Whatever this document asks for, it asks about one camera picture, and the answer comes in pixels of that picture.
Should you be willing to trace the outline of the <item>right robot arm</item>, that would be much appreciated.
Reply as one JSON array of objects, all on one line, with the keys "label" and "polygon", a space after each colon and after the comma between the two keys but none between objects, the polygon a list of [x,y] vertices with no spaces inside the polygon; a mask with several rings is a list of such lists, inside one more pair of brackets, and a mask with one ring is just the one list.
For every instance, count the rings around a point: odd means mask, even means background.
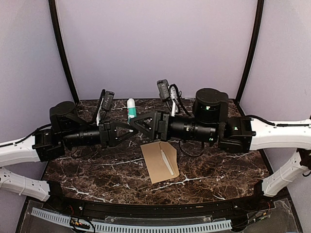
[{"label": "right robot arm", "polygon": [[269,177],[259,181],[248,207],[259,210],[281,189],[311,169],[311,120],[267,121],[254,115],[228,117],[228,94],[212,88],[196,92],[193,117],[155,111],[130,119],[132,127],[148,138],[171,138],[218,144],[228,153],[268,148],[295,148],[291,158]]}]

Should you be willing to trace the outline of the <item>white green glue stick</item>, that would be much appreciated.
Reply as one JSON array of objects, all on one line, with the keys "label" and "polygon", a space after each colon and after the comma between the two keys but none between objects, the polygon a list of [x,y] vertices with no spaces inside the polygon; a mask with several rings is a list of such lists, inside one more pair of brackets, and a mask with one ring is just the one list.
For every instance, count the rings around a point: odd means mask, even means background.
[{"label": "white green glue stick", "polygon": [[137,117],[136,104],[133,98],[127,100],[127,122],[129,123],[132,118]]}]

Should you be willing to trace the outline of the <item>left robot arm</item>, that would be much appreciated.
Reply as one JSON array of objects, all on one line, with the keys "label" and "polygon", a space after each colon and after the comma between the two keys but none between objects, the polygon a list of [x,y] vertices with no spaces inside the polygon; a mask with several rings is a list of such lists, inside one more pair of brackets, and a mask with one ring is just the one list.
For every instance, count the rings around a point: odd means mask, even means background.
[{"label": "left robot arm", "polygon": [[65,150],[101,145],[112,148],[138,133],[119,121],[86,122],[77,115],[76,106],[64,101],[50,109],[50,123],[28,136],[0,145],[0,186],[8,191],[48,201],[57,211],[69,207],[58,182],[39,181],[17,175],[6,166],[26,162],[48,162],[65,155]]}]

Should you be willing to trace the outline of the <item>brown paper envelope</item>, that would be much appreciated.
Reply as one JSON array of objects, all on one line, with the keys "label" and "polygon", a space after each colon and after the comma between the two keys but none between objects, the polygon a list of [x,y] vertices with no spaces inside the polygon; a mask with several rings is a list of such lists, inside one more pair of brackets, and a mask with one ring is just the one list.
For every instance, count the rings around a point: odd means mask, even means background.
[{"label": "brown paper envelope", "polygon": [[[177,165],[177,150],[169,142],[153,142],[140,146],[147,170],[151,179],[151,183],[159,183],[179,176],[179,168]],[[162,160],[161,152],[166,154],[166,157],[174,171],[172,176],[168,171],[165,163]]]}]

